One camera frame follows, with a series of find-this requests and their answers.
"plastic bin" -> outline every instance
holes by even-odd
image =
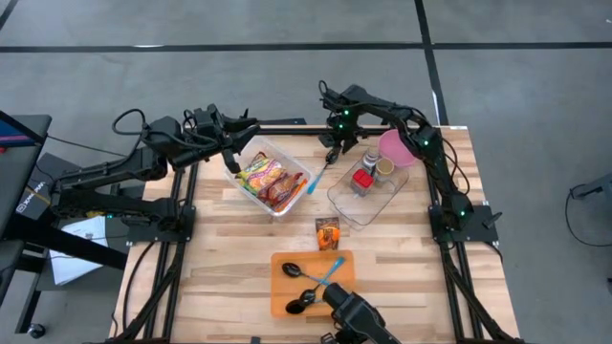
[[[287,206],[282,211],[276,212],[274,211],[274,209],[271,209],[265,203],[259,201],[258,198],[253,196],[251,192],[247,191],[247,189],[245,189],[244,187],[242,187],[242,185],[238,183],[238,181],[235,179],[235,176],[227,168],[226,178],[232,185],[234,185],[243,194],[245,194],[245,196],[250,198],[259,206],[261,206],[270,215],[274,217],[281,217],[287,212],[289,212],[289,210],[291,210],[294,204],[306,193],[306,190],[308,190],[308,186],[313,182],[315,176],[313,172],[306,168],[306,166],[304,166],[301,162],[289,156],[286,152],[278,148],[278,146],[276,146],[269,140],[260,136],[255,136],[254,138],[252,138],[247,144],[247,146],[242,150],[242,153],[240,155],[234,154],[234,158],[236,159],[236,162],[240,164],[240,167],[244,168],[249,165],[249,163],[251,163],[252,159],[259,152],[264,152],[267,157],[280,161],[280,163],[282,163],[283,165],[283,168],[287,169],[287,172],[290,174],[295,174],[298,172],[303,173],[299,181],[304,178],[308,179],[308,183],[304,187],[302,187],[301,190],[299,190],[299,193],[295,195],[295,197],[289,202],[289,204],[287,204]]]

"wheel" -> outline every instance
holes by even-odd
[[[46,332],[47,330],[45,329],[45,327],[40,324],[31,324],[28,328],[28,334],[34,339],[42,337],[43,335],[45,335]]]

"white paper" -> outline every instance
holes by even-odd
[[[94,240],[95,243],[108,247],[108,243],[106,242],[106,222],[101,216],[64,226],[61,230],[83,239],[96,239]],[[61,258],[71,256],[54,250],[50,252],[50,255],[52,259],[51,264],[54,269],[54,280],[57,286],[63,286],[85,273],[101,267],[101,264],[88,262],[82,259]]]

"orange tray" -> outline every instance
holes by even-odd
[[[330,315],[332,308],[325,302],[315,303],[306,308],[302,314],[289,314],[285,306],[297,298],[307,289],[312,289],[317,282],[304,276],[289,277],[283,272],[284,263],[296,263],[302,272],[313,277],[323,278],[327,271],[334,265],[336,260],[344,257],[345,261],[340,268],[328,279],[330,283],[337,282],[343,288],[353,290],[355,288],[355,265],[353,252],[349,250],[330,250],[319,252],[278,252],[272,256],[272,296],[270,310],[274,317],[289,316],[321,316]],[[317,299],[323,297],[325,286],[317,289]]]

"wooden tabletop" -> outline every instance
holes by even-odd
[[[485,196],[468,130],[445,127],[442,133],[457,150],[459,164],[470,179],[472,202],[481,203]],[[328,150],[317,137],[267,138],[315,173],[322,168]],[[263,342],[318,343],[321,335],[333,333],[331,318],[327,316],[288,319],[271,316],[270,259],[280,251],[317,250],[315,218],[336,216],[327,189],[361,157],[368,145],[377,143],[376,137],[362,140],[348,154],[340,156],[325,171],[314,194],[304,195],[282,220],[274,220],[227,182],[220,156],[200,163],[194,198],[197,223],[193,239],[186,246],[171,341],[249,342],[252,336],[260,336]],[[348,226],[341,228],[339,248],[350,249],[355,256],[355,291],[378,308],[387,329],[403,343],[454,342],[440,251],[431,239],[426,213],[430,199],[425,168],[418,161],[409,168],[409,173],[408,183],[370,226],[361,231],[350,230]],[[173,175],[168,174],[161,181],[148,183],[144,198],[168,197],[172,179]],[[455,183],[462,189],[466,186],[459,173]],[[127,279],[145,246],[138,244],[130,249],[115,311],[119,323]],[[502,329],[518,336],[499,257],[484,244],[469,243],[466,248],[477,296]],[[156,244],[137,271],[128,304],[129,320],[150,295],[158,251]],[[158,308],[157,336],[162,332],[165,304],[163,299]],[[460,304],[466,335],[470,335],[463,297]]]

